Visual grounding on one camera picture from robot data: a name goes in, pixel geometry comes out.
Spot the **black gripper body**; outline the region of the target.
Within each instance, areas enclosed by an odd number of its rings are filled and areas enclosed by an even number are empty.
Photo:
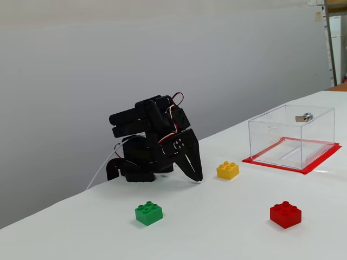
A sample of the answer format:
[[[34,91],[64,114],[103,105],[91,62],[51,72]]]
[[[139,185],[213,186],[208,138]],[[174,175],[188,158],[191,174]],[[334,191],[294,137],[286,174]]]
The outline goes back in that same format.
[[[196,163],[200,160],[199,143],[192,129],[184,130],[159,144],[165,156],[174,163],[187,160]]]

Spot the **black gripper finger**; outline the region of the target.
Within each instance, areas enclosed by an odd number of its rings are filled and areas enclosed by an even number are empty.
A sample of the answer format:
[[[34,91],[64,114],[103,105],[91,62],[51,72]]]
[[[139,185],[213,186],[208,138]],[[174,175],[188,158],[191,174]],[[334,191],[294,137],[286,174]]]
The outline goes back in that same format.
[[[194,181],[202,181],[203,172],[202,172],[199,146],[193,145],[191,148],[189,148],[186,154],[186,158],[188,159],[190,164],[190,168],[187,171],[186,175]]]
[[[175,159],[175,163],[187,177],[200,181],[200,161],[196,157],[189,159],[186,155],[180,155]]]

